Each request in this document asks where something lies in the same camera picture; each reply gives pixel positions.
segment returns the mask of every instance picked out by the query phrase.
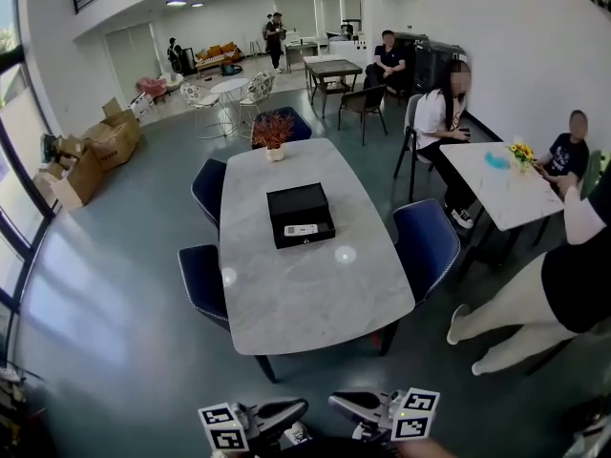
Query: red plant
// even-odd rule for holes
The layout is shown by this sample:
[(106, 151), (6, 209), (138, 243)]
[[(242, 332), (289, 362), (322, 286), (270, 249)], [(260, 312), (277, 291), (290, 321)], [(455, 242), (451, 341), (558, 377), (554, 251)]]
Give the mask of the red plant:
[(267, 149), (278, 149), (293, 134), (292, 129), (292, 117), (266, 115), (259, 122), (255, 122), (252, 143)]

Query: white t-shirt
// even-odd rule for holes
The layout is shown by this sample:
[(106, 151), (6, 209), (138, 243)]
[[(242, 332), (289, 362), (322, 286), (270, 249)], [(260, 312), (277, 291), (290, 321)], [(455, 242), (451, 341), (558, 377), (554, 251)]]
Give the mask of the white t-shirt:
[[(457, 98), (453, 100), (454, 117), (450, 131), (453, 131), (458, 126), (460, 116), (465, 110), (465, 101), (462, 103)], [(417, 149), (426, 148), (439, 140), (439, 137), (431, 137), (430, 135), (439, 131), (446, 130), (446, 99), (440, 90), (433, 90), (430, 94), (422, 95), (416, 106), (416, 117), (413, 121), (413, 128), (418, 133)]]

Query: orange pillow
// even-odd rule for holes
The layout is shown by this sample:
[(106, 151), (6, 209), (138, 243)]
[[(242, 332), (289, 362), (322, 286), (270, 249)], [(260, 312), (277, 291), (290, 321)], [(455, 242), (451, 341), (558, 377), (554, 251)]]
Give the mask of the orange pillow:
[(221, 46), (213, 46), (208, 50), (208, 57), (220, 56), (221, 54)]
[(222, 52), (232, 52), (235, 50), (236, 50), (236, 45), (233, 43), (233, 41), (231, 41), (229, 44), (225, 44), (224, 46), (221, 46)]

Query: blue leather chair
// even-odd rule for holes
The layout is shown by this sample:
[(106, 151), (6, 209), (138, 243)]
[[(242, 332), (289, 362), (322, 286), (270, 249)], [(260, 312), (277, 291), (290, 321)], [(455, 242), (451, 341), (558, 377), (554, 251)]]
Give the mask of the blue leather chair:
[[(441, 205), (432, 198), (394, 211), (399, 239), (394, 244), (416, 306), (446, 277), (460, 253), (460, 241)], [(386, 327), (381, 355), (390, 348), (399, 321)]]
[[(293, 119), (293, 134), (290, 135), (287, 142), (303, 141), (312, 137), (312, 128), (292, 107), (282, 107), (273, 111), (261, 112), (255, 117), (255, 122), (261, 122), (268, 115), (279, 115), (280, 117), (291, 117)], [(250, 137), (250, 145), (252, 149), (259, 149), (261, 146), (255, 146), (252, 143), (252, 134)]]
[[(179, 264), (191, 304), (210, 321), (230, 331), (217, 247), (204, 244), (181, 249)], [(276, 375), (267, 357), (255, 358), (265, 376), (275, 384)]]
[(203, 163), (191, 185), (193, 197), (217, 229), (221, 221), (222, 184), (226, 169), (226, 163), (210, 158)]

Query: vase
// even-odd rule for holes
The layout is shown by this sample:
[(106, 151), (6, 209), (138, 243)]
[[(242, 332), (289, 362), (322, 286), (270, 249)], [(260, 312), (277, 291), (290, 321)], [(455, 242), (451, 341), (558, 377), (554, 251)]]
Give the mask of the vase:
[(284, 149), (282, 145), (279, 148), (267, 148), (267, 159), (270, 161), (281, 161), (284, 158)]

